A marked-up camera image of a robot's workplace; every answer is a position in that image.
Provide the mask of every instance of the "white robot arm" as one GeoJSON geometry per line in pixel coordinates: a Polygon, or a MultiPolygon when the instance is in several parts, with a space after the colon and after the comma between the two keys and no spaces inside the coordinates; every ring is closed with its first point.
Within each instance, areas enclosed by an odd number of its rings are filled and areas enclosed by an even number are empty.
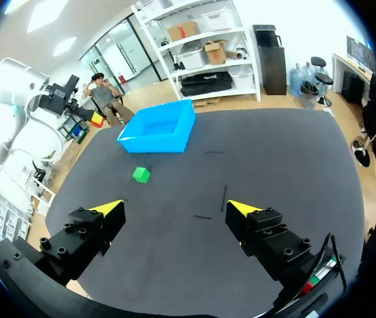
{"type": "MultiPolygon", "coordinates": [[[[11,58],[0,62],[0,171],[10,154],[15,151],[25,152],[22,149],[13,149],[12,145],[26,125],[27,119],[46,125],[60,139],[55,129],[31,116],[31,112],[38,107],[57,116],[69,112],[87,121],[92,119],[94,112],[79,108],[77,101],[72,98],[77,91],[78,80],[77,76],[72,75],[64,87],[49,85],[48,76],[20,62],[11,58]]],[[[61,156],[61,151],[60,142],[60,150],[53,158],[39,160],[56,161],[61,156]]]]}
{"type": "Polygon", "coordinates": [[[0,171],[48,82],[46,75],[13,59],[0,62],[0,171]]]}

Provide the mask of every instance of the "white shelf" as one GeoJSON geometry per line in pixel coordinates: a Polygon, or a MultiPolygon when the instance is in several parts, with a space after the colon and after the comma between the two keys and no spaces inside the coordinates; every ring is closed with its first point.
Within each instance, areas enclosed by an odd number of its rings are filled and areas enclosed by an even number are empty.
{"type": "Polygon", "coordinates": [[[171,13],[181,12],[181,11],[183,11],[185,9],[191,8],[194,5],[198,5],[201,2],[204,2],[203,4],[205,4],[205,3],[211,3],[211,2],[214,2],[214,1],[212,1],[212,0],[211,1],[206,1],[206,0],[186,0],[186,1],[183,1],[181,3],[177,3],[175,5],[172,5],[171,7],[168,7],[166,9],[164,9],[163,11],[161,11],[157,15],[153,15],[153,16],[147,17],[143,22],[148,23],[148,22],[151,22],[152,20],[160,20],[160,19],[165,18],[166,16],[170,15],[171,13]]]}
{"type": "Polygon", "coordinates": [[[248,95],[248,94],[256,94],[256,93],[257,91],[255,90],[255,88],[249,88],[249,89],[231,88],[225,91],[214,91],[213,93],[186,96],[186,97],[183,97],[182,99],[191,99],[195,101],[197,99],[215,98],[215,97],[221,97],[221,96],[248,95]]]}
{"type": "Polygon", "coordinates": [[[188,38],[184,38],[182,40],[176,41],[176,42],[171,42],[168,43],[167,45],[161,46],[158,48],[159,52],[163,52],[168,50],[169,48],[174,48],[175,46],[182,45],[188,42],[192,42],[195,40],[199,40],[201,38],[210,38],[215,35],[221,35],[221,34],[229,34],[229,33],[237,33],[237,32],[243,32],[244,29],[242,26],[236,27],[236,28],[229,28],[226,30],[218,30],[218,31],[210,31],[210,32],[205,32],[205,33],[200,33],[197,35],[189,36],[188,38]]]}
{"type": "Polygon", "coordinates": [[[172,72],[170,76],[171,78],[177,78],[178,76],[183,76],[183,75],[188,75],[188,74],[193,74],[193,73],[198,73],[198,72],[203,72],[203,71],[208,71],[208,70],[214,70],[216,68],[228,68],[230,66],[246,65],[246,64],[251,64],[251,60],[237,60],[235,58],[227,58],[225,64],[218,64],[218,65],[207,64],[202,68],[195,68],[193,70],[175,71],[175,72],[172,72]]]}
{"type": "Polygon", "coordinates": [[[135,5],[131,6],[132,12],[135,14],[137,20],[139,21],[139,24],[141,25],[141,28],[144,30],[145,35],[148,38],[148,41],[150,42],[151,46],[153,47],[153,50],[155,54],[158,57],[158,60],[161,63],[161,66],[169,79],[169,83],[173,88],[174,94],[177,96],[178,100],[181,99],[203,99],[203,98],[211,98],[211,97],[218,97],[218,96],[230,96],[230,95],[243,95],[243,94],[255,94],[257,101],[261,100],[261,94],[260,94],[260,83],[259,83],[259,73],[258,73],[258,67],[255,61],[255,52],[254,52],[254,44],[251,39],[251,35],[245,28],[245,25],[243,25],[243,21],[239,18],[239,14],[237,12],[237,8],[235,6],[234,0],[185,0],[183,2],[179,2],[169,8],[166,8],[164,10],[161,10],[155,14],[152,14],[151,16],[148,16],[145,18],[144,15],[141,14],[140,10],[135,5]],[[195,36],[190,36],[188,38],[184,38],[179,41],[171,42],[165,46],[158,47],[154,37],[152,36],[151,32],[149,31],[149,27],[147,26],[148,22],[151,22],[153,20],[158,21],[160,23],[160,20],[163,20],[164,18],[176,15],[177,13],[186,11],[189,13],[189,10],[191,8],[196,8],[195,12],[199,13],[200,11],[207,11],[207,8],[203,8],[201,10],[201,6],[208,4],[208,3],[215,3],[215,2],[228,2],[230,7],[233,8],[234,15],[237,16],[237,20],[241,21],[240,27],[235,27],[227,30],[219,30],[219,31],[213,31],[213,32],[205,32],[201,34],[197,34],[195,36]],[[202,38],[207,38],[211,36],[217,36],[220,34],[229,34],[229,33],[235,33],[240,32],[244,35],[244,40],[246,44],[246,50],[249,55],[249,59],[246,60],[236,60],[233,58],[228,58],[225,64],[219,64],[219,65],[211,65],[206,64],[202,68],[196,68],[194,70],[178,70],[174,71],[169,69],[166,61],[164,60],[164,54],[163,52],[166,52],[168,49],[174,48],[175,46],[179,46],[181,44],[185,44],[194,40],[199,40],[202,38]],[[185,76],[188,74],[195,74],[195,73],[201,73],[206,72],[209,70],[218,70],[218,69],[227,69],[231,66],[238,66],[238,65],[250,65],[253,74],[254,74],[254,82],[255,82],[255,89],[228,89],[226,91],[217,91],[209,94],[203,94],[203,95],[197,95],[197,96],[190,96],[190,97],[183,97],[180,94],[180,88],[179,88],[179,76],[185,76]]]}

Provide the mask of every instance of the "black mat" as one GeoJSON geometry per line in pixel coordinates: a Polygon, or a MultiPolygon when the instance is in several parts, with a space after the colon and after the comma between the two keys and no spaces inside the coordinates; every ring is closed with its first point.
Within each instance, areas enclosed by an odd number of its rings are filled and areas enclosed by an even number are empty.
{"type": "MultiPolygon", "coordinates": [[[[320,248],[328,232],[359,266],[363,199],[349,146],[323,111],[263,109],[199,114],[183,154],[128,154],[121,127],[100,131],[76,162],[46,218],[51,234],[75,208],[125,200],[127,223],[79,283],[96,301],[137,312],[253,317],[281,290],[224,223],[227,199],[274,207],[320,248]],[[132,173],[147,167],[151,178],[132,173]],[[211,219],[194,217],[200,215],[211,219]]],[[[328,288],[333,299],[338,278],[328,288]]]]}

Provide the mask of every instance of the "black bag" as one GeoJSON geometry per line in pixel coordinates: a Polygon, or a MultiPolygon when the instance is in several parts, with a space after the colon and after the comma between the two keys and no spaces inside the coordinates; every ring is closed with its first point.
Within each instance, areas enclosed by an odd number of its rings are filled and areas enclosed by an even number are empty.
{"type": "Polygon", "coordinates": [[[232,88],[232,78],[228,72],[197,74],[181,81],[183,96],[192,96],[232,88]]]}

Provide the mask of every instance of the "man sitting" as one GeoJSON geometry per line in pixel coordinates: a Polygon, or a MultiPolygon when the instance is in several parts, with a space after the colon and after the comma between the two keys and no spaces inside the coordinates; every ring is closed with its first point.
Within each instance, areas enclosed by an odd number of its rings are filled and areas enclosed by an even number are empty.
{"type": "Polygon", "coordinates": [[[120,92],[110,84],[108,79],[103,78],[102,73],[92,76],[90,83],[83,88],[83,94],[85,97],[92,96],[95,99],[110,126],[121,125],[113,110],[120,114],[125,123],[128,123],[135,115],[115,99],[115,96],[119,96],[120,92]],[[92,83],[96,84],[96,88],[89,89],[92,83]]]}

